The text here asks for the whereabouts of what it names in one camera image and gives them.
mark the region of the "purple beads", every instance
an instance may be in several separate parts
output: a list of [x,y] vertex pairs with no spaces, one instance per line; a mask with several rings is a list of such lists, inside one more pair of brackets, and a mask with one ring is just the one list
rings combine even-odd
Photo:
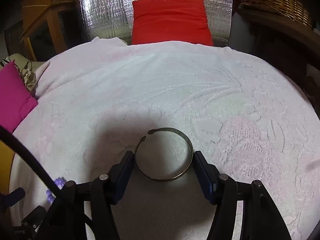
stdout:
[[52,195],[47,196],[47,200],[52,204],[52,202],[54,201],[55,197]]
[[[60,186],[61,188],[64,186],[64,184],[66,183],[66,180],[62,177],[62,178],[57,178],[54,183],[57,185],[57,186]],[[47,195],[47,200],[52,203],[55,199],[55,197],[52,195],[52,192],[50,190],[47,190],[46,192],[46,195]]]

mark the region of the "yellow surface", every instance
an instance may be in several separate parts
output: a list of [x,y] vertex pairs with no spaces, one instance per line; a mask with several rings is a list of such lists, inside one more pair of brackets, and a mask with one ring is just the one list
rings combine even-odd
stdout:
[[9,193],[10,172],[14,152],[0,141],[0,192]]

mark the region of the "red pillow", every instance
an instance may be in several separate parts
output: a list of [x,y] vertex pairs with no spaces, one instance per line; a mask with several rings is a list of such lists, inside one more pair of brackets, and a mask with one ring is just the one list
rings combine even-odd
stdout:
[[213,46],[203,0],[137,0],[132,44],[186,41]]
[[12,133],[37,105],[14,62],[8,63],[0,71],[0,125]]

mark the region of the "wicker basket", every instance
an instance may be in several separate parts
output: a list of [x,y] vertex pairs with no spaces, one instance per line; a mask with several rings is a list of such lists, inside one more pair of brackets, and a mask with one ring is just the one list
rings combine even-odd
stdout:
[[312,27],[309,12],[299,0],[241,0],[241,2],[255,9],[279,14],[309,28]]

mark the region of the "metal bracelet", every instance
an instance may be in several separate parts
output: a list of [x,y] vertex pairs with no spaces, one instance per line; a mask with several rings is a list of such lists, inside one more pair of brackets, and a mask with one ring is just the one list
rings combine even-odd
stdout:
[[155,180],[155,181],[161,181],[161,182],[166,182],[166,181],[172,181],[172,180],[175,180],[175,179],[178,179],[180,178],[183,174],[185,174],[188,169],[190,168],[191,164],[192,164],[192,160],[193,160],[193,146],[192,146],[192,143],[190,141],[190,139],[188,138],[188,136],[186,136],[183,132],[175,129],[175,128],[171,128],[171,127],[163,127],[163,128],[158,128],[158,129],[151,129],[148,131],[148,134],[153,134],[155,132],[159,132],[159,131],[167,131],[167,132],[173,132],[175,134],[178,134],[180,137],[182,137],[188,144],[189,148],[190,148],[190,162],[187,166],[187,168],[181,172],[180,174],[178,174],[177,176],[174,176],[172,178],[169,178],[169,179],[157,179],[157,178],[153,178],[153,177],[150,177],[148,176],[147,174],[145,174],[139,167],[138,163],[137,163],[137,151],[138,151],[138,148],[140,146],[140,144],[147,138],[147,136],[143,136],[139,143],[137,144],[135,150],[134,150],[134,162],[136,163],[138,169],[142,172],[143,175],[145,175],[147,178],[149,179],[152,179],[152,180]]

